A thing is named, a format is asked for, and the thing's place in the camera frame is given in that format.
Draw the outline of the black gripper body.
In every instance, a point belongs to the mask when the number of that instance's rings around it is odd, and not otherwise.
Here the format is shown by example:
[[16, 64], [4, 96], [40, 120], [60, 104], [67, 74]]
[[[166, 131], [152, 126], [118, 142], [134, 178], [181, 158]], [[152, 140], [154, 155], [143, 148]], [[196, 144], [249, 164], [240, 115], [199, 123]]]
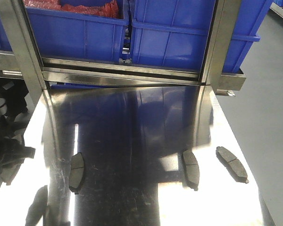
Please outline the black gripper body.
[[33, 159], [35, 148], [27, 147], [18, 140], [0, 136], [0, 174], [22, 164], [26, 158]]

